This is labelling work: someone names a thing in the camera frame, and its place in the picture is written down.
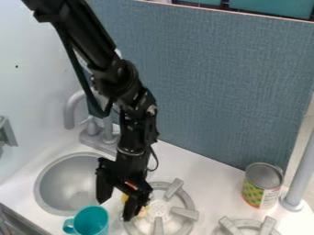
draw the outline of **toy stove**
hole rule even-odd
[[[153,188],[150,204],[131,222],[124,222],[129,235],[188,235],[198,221],[198,211],[184,182],[175,179],[150,183]],[[281,235],[275,229],[276,220],[266,217],[264,222],[253,219],[230,220],[224,217],[212,235]]]
[[[129,235],[187,235],[198,220],[194,202],[183,189],[184,182],[175,179],[150,183],[153,188],[151,202],[143,215],[125,222]]]

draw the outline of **yellow object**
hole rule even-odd
[[[129,200],[129,196],[127,196],[126,194],[122,194],[121,195],[121,203],[124,205],[126,204],[126,202]],[[142,207],[140,210],[140,213],[138,215],[138,217],[145,217],[147,215],[147,210],[148,210],[148,206],[146,207]]]

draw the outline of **black robotic arm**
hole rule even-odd
[[[116,187],[129,196],[123,218],[131,220],[149,202],[152,188],[145,181],[151,145],[159,135],[157,106],[151,92],[142,85],[135,66],[122,60],[116,45],[84,0],[22,0],[34,11],[38,22],[50,22],[57,30],[87,99],[100,117],[107,117],[113,103],[120,108],[120,140],[114,162],[100,158],[96,169],[96,197],[106,202]],[[74,51],[86,61],[92,83],[108,99],[103,109],[97,103]]]

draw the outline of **can lid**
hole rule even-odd
[[[273,165],[254,163],[246,168],[246,177],[254,185],[263,189],[275,189],[282,185],[284,176]]]

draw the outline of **textured wall panel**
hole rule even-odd
[[[89,2],[156,96],[162,140],[241,169],[252,162],[286,168],[313,83],[313,25]]]
[[[230,8],[309,19],[313,0],[230,0]]]

